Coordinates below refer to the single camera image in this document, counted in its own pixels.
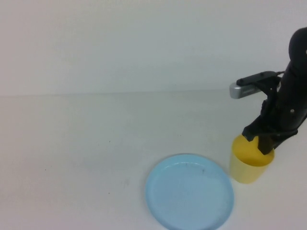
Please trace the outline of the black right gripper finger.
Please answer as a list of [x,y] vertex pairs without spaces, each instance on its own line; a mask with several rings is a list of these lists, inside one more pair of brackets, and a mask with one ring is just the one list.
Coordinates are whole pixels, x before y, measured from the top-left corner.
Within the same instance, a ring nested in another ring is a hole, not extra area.
[[274,140],[274,149],[277,149],[285,140],[285,136],[277,136]]
[[263,155],[269,154],[273,150],[273,140],[269,136],[258,137],[258,149]]

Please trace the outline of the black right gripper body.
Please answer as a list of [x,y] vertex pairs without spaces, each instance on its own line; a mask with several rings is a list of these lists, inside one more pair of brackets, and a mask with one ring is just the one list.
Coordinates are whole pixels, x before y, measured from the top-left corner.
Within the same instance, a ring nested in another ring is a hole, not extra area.
[[288,65],[283,76],[260,73],[248,81],[267,95],[260,115],[243,129],[242,135],[251,141],[255,136],[277,136],[286,139],[297,134],[307,117],[307,68]]

